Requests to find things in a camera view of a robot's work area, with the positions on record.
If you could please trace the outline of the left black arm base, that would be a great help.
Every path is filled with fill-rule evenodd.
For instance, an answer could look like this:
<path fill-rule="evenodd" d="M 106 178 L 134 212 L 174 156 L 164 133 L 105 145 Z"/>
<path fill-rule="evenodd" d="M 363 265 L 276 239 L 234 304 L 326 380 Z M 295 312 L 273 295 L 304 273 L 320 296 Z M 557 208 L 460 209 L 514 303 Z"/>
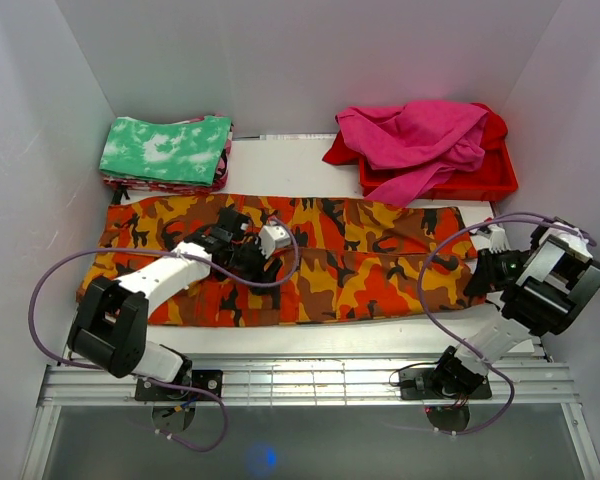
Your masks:
<path fill-rule="evenodd" d="M 193 369 L 183 374 L 179 374 L 174 380 L 176 385 L 193 387 L 205 392 L 222 396 L 223 387 L 222 370 L 217 369 Z M 173 390 L 157 386 L 146 380 L 138 380 L 133 398 L 141 402 L 179 402 L 196 401 L 200 398 L 202 401 L 211 401 L 207 395 L 200 395 L 182 389 Z"/>

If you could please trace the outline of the orange camouflage trousers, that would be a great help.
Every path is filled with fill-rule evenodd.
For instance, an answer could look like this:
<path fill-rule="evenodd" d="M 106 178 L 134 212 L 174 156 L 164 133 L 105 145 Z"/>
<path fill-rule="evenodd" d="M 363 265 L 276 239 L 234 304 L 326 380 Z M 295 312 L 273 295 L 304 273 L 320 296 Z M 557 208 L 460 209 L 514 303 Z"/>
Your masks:
<path fill-rule="evenodd" d="M 160 306 L 153 325 L 264 327 L 344 323 L 464 310 L 476 249 L 455 207 L 400 208 L 350 198 L 216 194 L 151 197 L 108 209 L 100 253 L 87 272 L 116 278 L 171 250 L 222 208 L 258 230 L 278 218 L 296 238 L 283 250 L 279 286 L 263 295 L 212 275 Z"/>

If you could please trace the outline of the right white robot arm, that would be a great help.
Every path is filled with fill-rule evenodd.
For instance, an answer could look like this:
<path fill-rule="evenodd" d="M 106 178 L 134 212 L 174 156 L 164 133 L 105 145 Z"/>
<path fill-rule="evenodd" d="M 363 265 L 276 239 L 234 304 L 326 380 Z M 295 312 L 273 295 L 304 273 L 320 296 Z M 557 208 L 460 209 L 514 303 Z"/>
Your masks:
<path fill-rule="evenodd" d="M 501 294 L 500 317 L 448 347 L 429 377 L 444 397 L 470 396 L 513 347 L 547 333 L 564 333 L 600 289 L 600 262 L 589 248 L 591 236 L 562 219 L 517 213 L 482 222 L 477 230 L 501 223 L 529 223 L 536 229 L 527 250 L 478 252 L 467 297 Z"/>

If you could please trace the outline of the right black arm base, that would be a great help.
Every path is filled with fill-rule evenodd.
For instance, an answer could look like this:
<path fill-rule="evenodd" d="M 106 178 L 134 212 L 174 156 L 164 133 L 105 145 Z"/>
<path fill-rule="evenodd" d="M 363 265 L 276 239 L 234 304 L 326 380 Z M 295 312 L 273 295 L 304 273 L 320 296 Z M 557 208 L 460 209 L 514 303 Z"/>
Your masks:
<path fill-rule="evenodd" d="M 395 370 L 390 374 L 389 385 L 400 391 L 402 400 L 487 400 L 493 396 L 485 379 L 469 391 L 466 385 L 437 373 L 432 364 L 424 363 Z"/>

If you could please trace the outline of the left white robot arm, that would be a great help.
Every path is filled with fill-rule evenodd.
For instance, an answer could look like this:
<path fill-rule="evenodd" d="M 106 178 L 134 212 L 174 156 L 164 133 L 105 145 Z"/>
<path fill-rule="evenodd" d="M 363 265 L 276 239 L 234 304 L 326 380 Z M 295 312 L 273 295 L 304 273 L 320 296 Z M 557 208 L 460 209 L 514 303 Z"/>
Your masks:
<path fill-rule="evenodd" d="M 217 265 L 259 290 L 274 283 L 282 262 L 274 254 L 292 245 L 279 223 L 249 229 L 248 216 L 230 208 L 214 224 L 203 225 L 166 256 L 139 270 L 109 279 L 94 278 L 73 321 L 68 348 L 116 378 L 157 380 L 170 399 L 192 387 L 191 362 L 183 354 L 147 340 L 148 320 L 158 307 L 191 285 L 207 279 Z"/>

